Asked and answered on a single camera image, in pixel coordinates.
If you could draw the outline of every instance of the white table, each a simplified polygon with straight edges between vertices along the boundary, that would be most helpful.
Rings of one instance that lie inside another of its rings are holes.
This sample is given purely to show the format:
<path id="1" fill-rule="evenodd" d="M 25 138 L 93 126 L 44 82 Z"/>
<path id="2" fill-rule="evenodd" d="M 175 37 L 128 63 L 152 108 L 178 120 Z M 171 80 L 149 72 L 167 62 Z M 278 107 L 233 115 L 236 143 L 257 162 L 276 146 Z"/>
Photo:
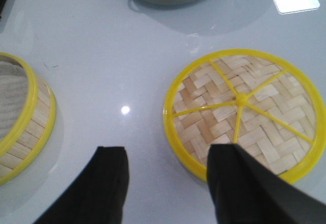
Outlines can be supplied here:
<path id="1" fill-rule="evenodd" d="M 205 183 L 177 160 L 162 107 L 189 63 L 228 48 L 282 57 L 326 101 L 326 0 L 281 15 L 273 0 L 202 0 L 157 7 L 138 0 L 8 0 L 0 50 L 53 89 L 58 115 L 39 157 L 0 187 L 0 223 L 30 224 L 87 164 L 97 146 L 125 146 L 130 184 L 124 224 L 215 223 Z M 121 113 L 123 106 L 130 112 Z M 326 203 L 326 156 L 295 183 Z"/>

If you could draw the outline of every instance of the bamboo steamer lid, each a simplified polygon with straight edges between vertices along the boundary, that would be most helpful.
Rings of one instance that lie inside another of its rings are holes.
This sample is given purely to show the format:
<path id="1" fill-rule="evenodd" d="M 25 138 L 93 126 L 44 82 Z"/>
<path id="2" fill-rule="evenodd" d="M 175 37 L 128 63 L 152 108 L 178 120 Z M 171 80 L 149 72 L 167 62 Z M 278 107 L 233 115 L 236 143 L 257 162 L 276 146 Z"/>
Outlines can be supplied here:
<path id="1" fill-rule="evenodd" d="M 285 60 L 248 49 L 187 66 L 168 90 L 164 124 L 179 160 L 205 181 L 211 144 L 238 143 L 289 183 L 314 167 L 326 144 L 314 85 Z"/>
<path id="2" fill-rule="evenodd" d="M 22 172 L 53 129 L 55 97 L 20 58 L 0 52 L 0 184 Z"/>

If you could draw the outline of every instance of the yellow plastic rim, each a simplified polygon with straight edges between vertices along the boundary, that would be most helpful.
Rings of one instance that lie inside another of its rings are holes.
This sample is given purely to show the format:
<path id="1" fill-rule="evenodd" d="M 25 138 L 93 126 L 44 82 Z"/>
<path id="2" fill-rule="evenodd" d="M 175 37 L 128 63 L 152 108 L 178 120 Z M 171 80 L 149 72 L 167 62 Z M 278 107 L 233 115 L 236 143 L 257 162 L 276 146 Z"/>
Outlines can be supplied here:
<path id="1" fill-rule="evenodd" d="M 284 70 L 281 73 L 284 73 L 285 71 L 290 72 L 303 86 L 303 88 L 306 90 L 307 94 L 309 95 L 311 101 L 312 101 L 312 106 L 315 111 L 315 116 L 316 116 L 316 128 L 315 128 L 315 137 L 313 140 L 310 140 L 309 138 L 306 138 L 302 134 L 298 134 L 294 130 L 292 130 L 289 126 L 284 124 L 281 121 L 276 120 L 277 123 L 281 124 L 297 136 L 301 137 L 302 139 L 306 140 L 311 144 L 310 151 L 307 153 L 307 155 L 293 168 L 290 170 L 282 173 L 279 175 L 280 178 L 285 180 L 288 183 L 294 183 L 295 181 L 299 180 L 303 176 L 305 176 L 318 162 L 319 158 L 321 157 L 325 145 L 326 145 L 326 130 L 324 129 L 324 126 L 326 125 L 326 110 L 325 106 L 323 104 L 323 100 L 320 97 L 318 91 L 316 90 L 315 86 L 310 82 L 310 80 L 297 68 L 292 66 L 290 63 L 287 61 L 276 57 L 274 55 L 271 55 L 269 53 L 261 52 L 261 51 L 256 51 L 256 50 L 250 50 L 250 49 L 229 49 L 229 50 L 223 50 L 215 53 L 211 53 L 209 55 L 206 55 L 204 57 L 199 58 L 198 60 L 194 61 L 190 65 L 188 65 L 173 81 L 171 84 L 167 95 L 166 99 L 164 102 L 164 110 L 163 110 L 163 120 L 164 120 L 164 126 L 165 126 L 165 132 L 167 135 L 167 138 L 169 140 L 169 143 L 171 145 L 171 148 L 173 149 L 174 153 L 176 156 L 179 158 L 179 160 L 182 162 L 182 164 L 194 175 L 199 177 L 200 179 L 206 181 L 206 167 L 196 161 L 189 153 L 188 151 L 184 148 L 182 142 L 179 139 L 178 133 L 175 130 L 174 124 L 173 124 L 173 118 L 176 116 L 183 115 L 183 114 L 188 114 L 191 113 L 192 111 L 198 111 L 198 110 L 205 110 L 205 109 L 210 109 L 210 108 L 216 108 L 218 106 L 225 106 L 225 105 L 237 105 L 238 106 L 238 112 L 241 114 L 242 107 L 243 106 L 248 106 L 249 108 L 255 110 L 256 112 L 268 117 L 268 114 L 264 111 L 257 110 L 254 108 L 254 106 L 251 106 L 249 103 L 246 102 L 246 98 L 242 98 L 240 96 L 236 96 L 237 98 L 234 101 L 226 102 L 223 104 L 215 104 L 215 105 L 209 105 L 205 107 L 199 107 L 195 109 L 190 109 L 184 112 L 180 113 L 173 113 L 172 112 L 172 107 L 173 107 L 173 101 L 174 101 L 174 96 L 177 93 L 177 90 L 182 83 L 182 81 L 187 77 L 187 75 L 193 71 L 195 68 L 198 66 L 209 62 L 211 63 L 211 60 L 225 57 L 225 56 L 232 56 L 232 55 L 249 55 L 249 56 L 254 56 L 257 58 L 265 59 L 270 62 L 273 62 L 279 66 L 281 66 Z M 219 73 L 219 75 L 225 80 L 226 83 L 228 83 L 229 88 L 235 95 L 239 95 L 233 88 L 232 84 L 228 82 L 228 80 L 224 77 L 223 74 Z M 247 97 L 253 95 L 258 89 L 261 87 L 265 86 L 268 84 L 270 80 L 267 80 L 263 84 L 261 84 L 258 88 L 252 90 L 249 94 L 247 94 Z M 240 116 L 237 116 L 237 122 L 236 122 L 236 127 L 239 127 L 239 118 Z M 236 138 L 237 138 L 237 130 L 235 130 L 235 135 L 234 135 L 234 143 L 236 143 Z"/>
<path id="2" fill-rule="evenodd" d="M 33 72 L 33 70 L 29 67 L 27 63 L 25 63 L 22 59 L 8 54 L 0 52 L 0 57 L 7 57 L 8 60 L 14 61 L 21 65 L 23 69 L 25 70 L 27 80 L 28 80 L 28 94 L 26 98 L 25 105 L 22 109 L 22 112 L 16 122 L 14 123 L 12 129 L 10 132 L 4 137 L 4 139 L 0 142 L 0 157 L 4 155 L 8 150 L 12 148 L 12 146 L 16 143 L 16 141 L 20 138 L 21 134 L 26 130 L 28 127 L 34 110 L 36 108 L 36 104 L 38 101 L 38 83 L 37 78 Z M 47 124 L 44 128 L 42 136 L 39 138 L 36 145 L 33 147 L 29 155 L 16 167 L 14 168 L 10 173 L 0 178 L 0 185 L 4 184 L 11 179 L 13 179 L 15 176 L 17 176 L 20 172 L 22 172 L 27 166 L 29 166 L 32 161 L 36 158 L 36 156 L 40 153 L 42 148 L 44 147 L 45 143 L 47 142 L 48 138 L 51 135 L 52 129 L 55 124 L 56 120 L 56 99 L 55 96 L 50 89 L 50 87 L 44 83 L 49 91 L 49 97 L 50 97 L 50 112 L 49 112 L 49 118 L 47 121 Z"/>

